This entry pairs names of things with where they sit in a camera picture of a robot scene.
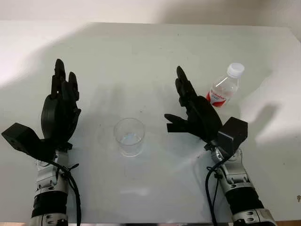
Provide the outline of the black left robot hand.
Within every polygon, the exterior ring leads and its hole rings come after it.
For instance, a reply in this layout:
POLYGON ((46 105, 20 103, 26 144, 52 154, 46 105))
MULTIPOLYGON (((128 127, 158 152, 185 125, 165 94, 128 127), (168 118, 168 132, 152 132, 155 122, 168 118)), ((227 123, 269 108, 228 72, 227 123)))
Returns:
POLYGON ((64 63, 57 59, 52 76, 51 93, 46 97, 42 114, 41 128, 44 139, 57 149, 72 149, 69 142, 81 113, 77 107, 79 100, 78 83, 75 73, 70 72, 66 79, 64 63))

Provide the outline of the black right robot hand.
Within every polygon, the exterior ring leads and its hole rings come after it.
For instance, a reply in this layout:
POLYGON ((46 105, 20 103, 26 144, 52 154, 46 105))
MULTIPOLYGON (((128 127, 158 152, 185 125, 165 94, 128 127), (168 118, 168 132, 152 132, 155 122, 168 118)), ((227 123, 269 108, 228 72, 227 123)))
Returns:
POLYGON ((222 121, 210 102, 204 96, 197 95, 180 66, 176 68, 176 73, 175 86, 179 94, 179 103, 185 107, 187 119, 169 113, 164 114, 169 121, 166 124, 167 131, 190 133, 211 145, 222 127, 222 121))

